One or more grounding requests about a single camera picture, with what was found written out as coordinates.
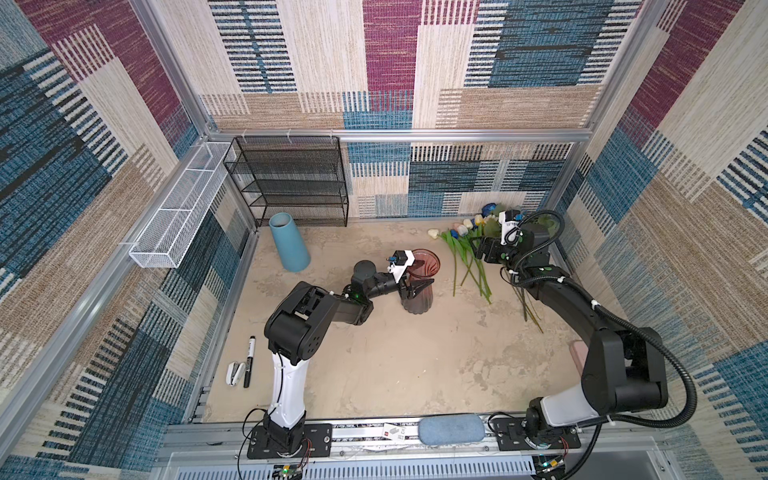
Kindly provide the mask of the red glass vase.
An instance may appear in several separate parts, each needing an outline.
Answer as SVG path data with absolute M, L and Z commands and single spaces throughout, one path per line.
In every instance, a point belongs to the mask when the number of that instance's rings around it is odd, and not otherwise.
M 405 270 L 405 295 L 401 299 L 404 309 L 414 315 L 426 313 L 433 303 L 433 287 L 435 276 L 439 272 L 441 262 L 438 256 L 428 249 L 412 251 L 414 262 Z

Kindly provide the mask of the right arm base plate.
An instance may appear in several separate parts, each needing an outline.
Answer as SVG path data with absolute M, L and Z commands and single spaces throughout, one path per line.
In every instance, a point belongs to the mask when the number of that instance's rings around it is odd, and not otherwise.
M 574 427 L 547 428 L 533 436 L 526 433 L 525 419 L 516 416 L 491 416 L 491 433 L 501 451 L 543 451 L 579 449 L 582 442 Z

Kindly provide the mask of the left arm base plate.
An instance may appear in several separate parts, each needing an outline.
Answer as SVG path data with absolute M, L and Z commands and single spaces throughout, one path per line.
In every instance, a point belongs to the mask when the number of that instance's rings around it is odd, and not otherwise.
M 248 434 L 246 457 L 249 460 L 302 459 L 330 456 L 333 426 L 330 423 L 299 424 L 286 429 L 270 423 L 257 425 Z

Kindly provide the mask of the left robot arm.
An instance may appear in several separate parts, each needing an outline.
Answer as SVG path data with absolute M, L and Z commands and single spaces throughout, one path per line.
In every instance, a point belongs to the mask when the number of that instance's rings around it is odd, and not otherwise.
M 264 328 L 274 366 L 273 394 L 261 424 L 253 429 L 248 456 L 259 456 L 256 446 L 286 456 L 307 452 L 312 442 L 305 433 L 308 366 L 330 325 L 364 324 L 379 296 L 396 293 L 404 303 L 425 298 L 439 268 L 439 258 L 428 249 L 397 250 L 385 271 L 369 260 L 357 262 L 340 293 L 298 282 Z

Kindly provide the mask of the white tulip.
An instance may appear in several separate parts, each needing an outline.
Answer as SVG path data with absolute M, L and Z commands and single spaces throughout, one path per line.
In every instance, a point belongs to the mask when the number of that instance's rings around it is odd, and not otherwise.
M 455 246 L 453 244 L 453 240 L 449 239 L 450 234 L 448 234 L 447 232 L 441 232 L 436 228 L 429 229 L 427 231 L 427 234 L 434 240 L 442 239 L 443 241 L 446 242 L 446 244 L 448 245 L 453 255 L 454 276 L 457 276 L 457 253 L 456 253 Z
M 459 255 L 466 267 L 465 276 L 469 277 L 477 286 L 480 295 L 487 301 L 490 300 L 488 283 L 482 262 L 476 257 L 480 244 L 480 236 L 477 229 L 469 229 L 461 224 L 458 229 Z

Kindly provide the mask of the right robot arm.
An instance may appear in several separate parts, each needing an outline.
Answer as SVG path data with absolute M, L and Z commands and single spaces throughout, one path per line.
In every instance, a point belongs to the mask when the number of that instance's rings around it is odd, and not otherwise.
M 698 406 L 693 377 L 660 335 L 612 313 L 551 263 L 563 217 L 504 210 L 498 221 L 499 235 L 474 242 L 476 258 L 500 265 L 504 280 L 557 313 L 587 346 L 576 386 L 530 402 L 521 429 L 531 446 L 572 427 L 618 421 L 670 429 L 691 420 Z

